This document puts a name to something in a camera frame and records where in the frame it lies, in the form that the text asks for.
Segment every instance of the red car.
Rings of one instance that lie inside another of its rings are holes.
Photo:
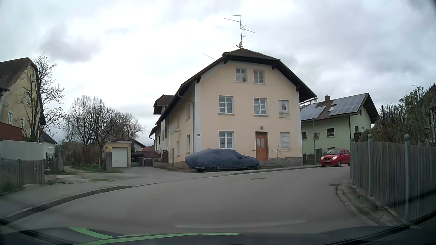
[[[350,165],[350,151],[344,148],[337,148],[329,150],[324,156],[321,157],[321,167],[336,166],[340,167],[341,164]]]

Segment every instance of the yellow house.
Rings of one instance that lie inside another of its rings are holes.
[[[261,163],[301,165],[299,105],[316,95],[279,59],[248,49],[223,55],[184,82],[150,133],[169,164],[187,155],[234,149]]]
[[[30,88],[29,76],[36,79],[36,73],[37,67],[29,58],[0,62],[0,122],[22,128],[27,136],[31,131],[29,120],[33,118],[25,88]],[[42,109],[35,120],[39,120],[40,115]]]

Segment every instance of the gray sky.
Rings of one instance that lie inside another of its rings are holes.
[[[131,112],[148,138],[153,103],[239,43],[279,58],[322,101],[369,92],[376,107],[436,82],[436,8],[427,0],[0,0],[0,61],[45,52],[62,105],[83,94]],[[55,139],[62,139],[61,133]]]

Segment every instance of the tv antenna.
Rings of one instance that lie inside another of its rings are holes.
[[[236,22],[238,22],[239,23],[239,29],[241,30],[241,42],[239,42],[239,45],[236,45],[238,48],[244,48],[244,46],[242,45],[242,38],[243,37],[245,37],[245,35],[242,35],[242,31],[249,31],[249,32],[252,32],[252,33],[255,33],[254,31],[250,31],[250,30],[247,30],[247,29],[245,29],[245,26],[243,26],[242,25],[242,23],[241,23],[241,17],[243,16],[243,15],[240,15],[240,14],[225,14],[226,16],[239,16],[239,20],[232,20],[232,19],[228,19],[228,18],[225,18],[226,20],[232,20],[232,21],[236,21]]]
[[[207,57],[211,58],[211,59],[212,59],[212,63],[213,63],[214,61],[217,60],[217,59],[215,59],[215,58],[210,57],[209,55],[207,55],[207,54],[205,54],[205,53],[203,53],[203,54],[206,55]]]

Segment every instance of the brown door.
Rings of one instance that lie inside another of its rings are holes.
[[[256,132],[256,158],[268,160],[268,136],[266,132]]]

